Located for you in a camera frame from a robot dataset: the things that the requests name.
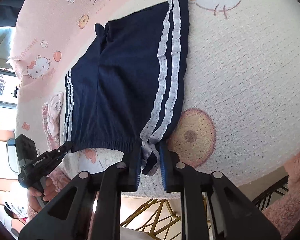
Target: bed sheet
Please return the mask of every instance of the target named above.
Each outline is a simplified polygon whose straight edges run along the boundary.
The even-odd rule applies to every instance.
[[[47,150],[41,107],[65,91],[65,73],[95,38],[94,24],[162,1],[26,0],[11,52],[21,79],[16,136],[24,133],[40,153]],[[168,144],[197,170],[219,170],[239,186],[300,150],[300,5],[297,0],[189,0],[189,12],[183,113]],[[64,119],[63,107],[61,131]],[[121,156],[87,149],[69,154],[63,166],[74,177],[80,170],[105,169]],[[175,196],[163,193],[160,172],[143,176],[133,195]]]

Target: beige floor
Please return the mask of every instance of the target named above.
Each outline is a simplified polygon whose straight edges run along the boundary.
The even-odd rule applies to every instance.
[[[254,182],[251,182],[249,184],[245,184],[239,187],[239,189],[250,199],[253,200],[255,197],[257,197],[259,194],[261,194],[264,190],[269,188],[271,185],[276,183],[278,180],[282,179],[284,176],[286,176],[287,173],[283,167],[277,169],[276,171],[271,172],[270,174],[255,180]],[[127,198],[123,197],[121,202],[121,215],[120,215],[120,222],[123,222],[127,217],[129,217],[140,205],[142,205],[144,202],[146,202],[147,199],[140,199],[140,198]],[[174,211],[177,212],[178,215],[180,215],[181,212],[181,202],[179,199],[173,199],[170,200],[170,205]],[[127,228],[136,229],[140,226],[142,226],[149,218],[150,216],[155,212],[155,210],[158,208],[159,203],[151,206],[148,210],[143,212],[141,215],[136,217],[128,226]],[[164,206],[162,209],[162,213],[160,215],[160,219],[169,216],[168,209]],[[163,227],[166,225],[167,222],[162,221],[158,223],[157,228]],[[181,222],[177,222],[175,225],[173,225],[169,233],[167,235],[167,240],[175,236],[178,232],[180,232],[181,229]],[[159,238],[163,239],[165,236],[165,232],[158,235]],[[181,236],[177,236],[175,238],[176,240],[180,240]]]

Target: white stripe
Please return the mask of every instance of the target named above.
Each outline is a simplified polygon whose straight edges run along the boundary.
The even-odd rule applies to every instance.
[[[68,141],[71,141],[71,131],[72,131],[72,111],[73,111],[73,85],[71,82],[71,70],[69,70],[69,84],[70,84],[70,101],[71,101],[71,107],[70,107],[70,114],[69,114],[69,129],[68,129]]]
[[[168,0],[168,3],[169,3],[169,9],[167,11],[164,21],[162,22],[163,30],[162,30],[161,40],[159,42],[158,53],[157,53],[159,66],[160,66],[160,72],[158,77],[158,82],[159,82],[158,92],[155,95],[155,100],[153,103],[154,108],[152,109],[150,119],[145,125],[145,127],[143,128],[142,132],[140,133],[140,138],[142,139],[142,148],[144,152],[147,153],[146,154],[147,157],[149,157],[149,155],[151,154],[151,149],[149,148],[147,142],[151,134],[153,133],[157,125],[157,122],[159,120],[161,103],[162,103],[163,95],[166,90],[166,77],[168,73],[168,66],[167,66],[167,58],[165,56],[165,53],[167,51],[167,41],[168,41],[168,34],[170,29],[169,14],[172,9],[171,0]]]
[[[161,126],[150,136],[149,145],[151,146],[154,153],[157,155],[159,160],[159,153],[155,149],[155,144],[162,140],[162,137],[167,130],[168,125],[171,123],[173,116],[173,107],[177,100],[177,91],[179,87],[178,75],[180,69],[180,54],[181,54],[181,41],[180,41],[180,30],[181,30],[181,15],[180,15],[180,4],[179,0],[173,0],[173,22],[174,27],[172,31],[172,74],[171,74],[171,86],[169,98],[165,105],[165,116],[163,118]]]
[[[69,122],[69,114],[70,114],[70,84],[69,84],[69,71],[66,74],[67,77],[67,87],[68,87],[68,94],[67,94],[67,102],[68,102],[68,114],[65,119],[65,127],[62,133],[62,139],[63,141],[60,144],[64,144],[66,142],[67,138],[67,127],[68,127],[68,122]]]

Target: silver rivet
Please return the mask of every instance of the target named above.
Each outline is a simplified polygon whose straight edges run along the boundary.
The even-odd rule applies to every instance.
[[[117,166],[118,169],[123,169],[123,168],[126,167],[126,164],[124,162],[119,162],[119,163],[117,163],[116,166]]]
[[[185,165],[184,163],[177,163],[177,164],[176,164],[176,167],[177,167],[178,169],[183,169],[185,166],[186,166],[186,165]]]
[[[89,176],[89,173],[87,173],[86,171],[82,171],[82,172],[80,172],[80,174],[79,174],[79,178],[80,179],[85,179],[85,178],[87,178]]]
[[[223,176],[223,174],[220,171],[215,171],[213,173],[213,177],[217,178],[217,179],[221,179]]]

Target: hand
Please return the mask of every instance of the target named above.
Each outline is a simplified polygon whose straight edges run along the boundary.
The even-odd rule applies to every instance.
[[[49,177],[46,180],[46,186],[47,187],[45,188],[45,190],[43,192],[43,195],[44,195],[43,200],[50,201],[57,195],[57,192],[56,192],[56,187],[52,182],[52,179],[50,179]],[[42,207],[39,205],[39,202],[36,198],[41,195],[42,195],[42,193],[40,191],[36,190],[35,188],[33,188],[33,187],[28,188],[27,196],[28,196],[29,206],[36,212],[39,212],[42,210]]]

